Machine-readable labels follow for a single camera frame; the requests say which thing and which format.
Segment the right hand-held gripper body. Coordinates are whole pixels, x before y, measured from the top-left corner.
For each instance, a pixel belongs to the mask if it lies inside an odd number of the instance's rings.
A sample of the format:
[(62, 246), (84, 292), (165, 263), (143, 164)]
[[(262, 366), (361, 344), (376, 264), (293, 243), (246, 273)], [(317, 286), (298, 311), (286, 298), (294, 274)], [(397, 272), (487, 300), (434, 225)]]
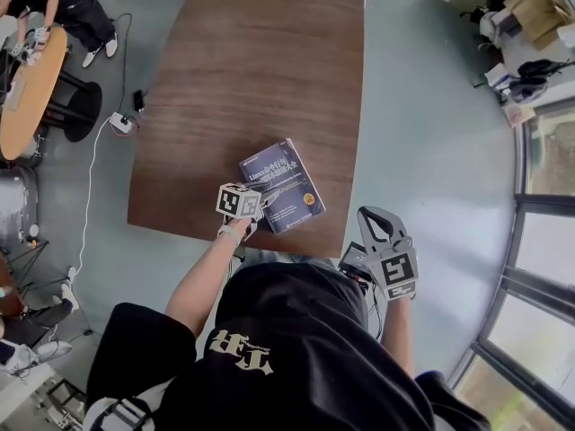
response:
[(386, 301), (416, 295), (417, 253), (410, 236), (394, 242), (375, 242), (366, 249), (366, 266)]

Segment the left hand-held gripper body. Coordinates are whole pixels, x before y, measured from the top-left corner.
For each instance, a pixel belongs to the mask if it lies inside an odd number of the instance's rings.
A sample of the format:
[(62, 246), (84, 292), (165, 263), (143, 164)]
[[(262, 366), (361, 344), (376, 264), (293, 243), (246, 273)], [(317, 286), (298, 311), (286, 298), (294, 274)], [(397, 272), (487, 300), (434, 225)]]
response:
[[(218, 191), (217, 212), (224, 217), (218, 233), (228, 233), (236, 242), (246, 241), (258, 228), (264, 217), (261, 212), (261, 193), (244, 185), (227, 183)], [(249, 225), (239, 234), (231, 223), (233, 220), (248, 219)]]

